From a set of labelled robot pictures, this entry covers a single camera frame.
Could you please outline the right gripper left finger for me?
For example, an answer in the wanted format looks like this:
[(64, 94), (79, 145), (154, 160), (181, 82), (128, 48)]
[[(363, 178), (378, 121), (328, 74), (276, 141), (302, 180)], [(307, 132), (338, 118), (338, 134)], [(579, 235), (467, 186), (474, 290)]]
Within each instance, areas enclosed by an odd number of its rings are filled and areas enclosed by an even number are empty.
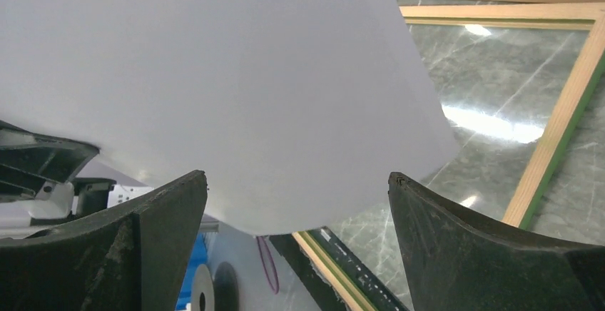
[(1, 240), (3, 310), (174, 310), (208, 197), (192, 171), (133, 200)]

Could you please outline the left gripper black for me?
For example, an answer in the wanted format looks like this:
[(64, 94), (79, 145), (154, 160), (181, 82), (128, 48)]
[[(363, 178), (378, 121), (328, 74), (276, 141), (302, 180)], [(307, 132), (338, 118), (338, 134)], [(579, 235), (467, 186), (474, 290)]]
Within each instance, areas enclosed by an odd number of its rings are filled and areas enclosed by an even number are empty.
[(100, 149), (78, 141), (25, 131), (1, 122), (1, 202), (38, 199), (70, 183)]

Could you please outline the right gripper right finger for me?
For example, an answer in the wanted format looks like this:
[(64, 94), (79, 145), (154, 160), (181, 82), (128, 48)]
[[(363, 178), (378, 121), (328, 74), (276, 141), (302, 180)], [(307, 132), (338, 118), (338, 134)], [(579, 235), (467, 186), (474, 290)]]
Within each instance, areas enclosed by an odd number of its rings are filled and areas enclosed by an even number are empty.
[(602, 310), (604, 247), (487, 217), (402, 173), (389, 200), (416, 310)]

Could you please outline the wooden picture frame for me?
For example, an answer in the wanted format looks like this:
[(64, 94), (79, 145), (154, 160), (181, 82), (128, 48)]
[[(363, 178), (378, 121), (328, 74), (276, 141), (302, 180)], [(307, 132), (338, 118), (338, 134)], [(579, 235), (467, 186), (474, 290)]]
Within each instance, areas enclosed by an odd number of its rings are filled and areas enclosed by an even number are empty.
[[(604, 90), (604, 4), (404, 6), (461, 146), (420, 184), (540, 234), (544, 194), (594, 91)], [(406, 306), (412, 303), (389, 196), (330, 229)]]

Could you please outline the landscape photo print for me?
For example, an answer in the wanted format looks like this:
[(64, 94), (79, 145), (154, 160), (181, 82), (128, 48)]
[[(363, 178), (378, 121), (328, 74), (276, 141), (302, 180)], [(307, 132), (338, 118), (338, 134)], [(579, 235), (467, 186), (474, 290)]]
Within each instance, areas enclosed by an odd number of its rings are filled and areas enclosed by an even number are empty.
[(396, 0), (1, 0), (1, 119), (251, 235), (381, 202), (458, 153)]

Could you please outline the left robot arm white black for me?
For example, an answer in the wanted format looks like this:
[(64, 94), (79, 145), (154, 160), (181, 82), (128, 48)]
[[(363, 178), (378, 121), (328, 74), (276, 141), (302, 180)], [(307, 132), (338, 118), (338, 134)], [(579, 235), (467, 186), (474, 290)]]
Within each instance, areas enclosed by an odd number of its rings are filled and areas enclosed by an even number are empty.
[(152, 190), (97, 163), (99, 153), (1, 122), (1, 237), (27, 238)]

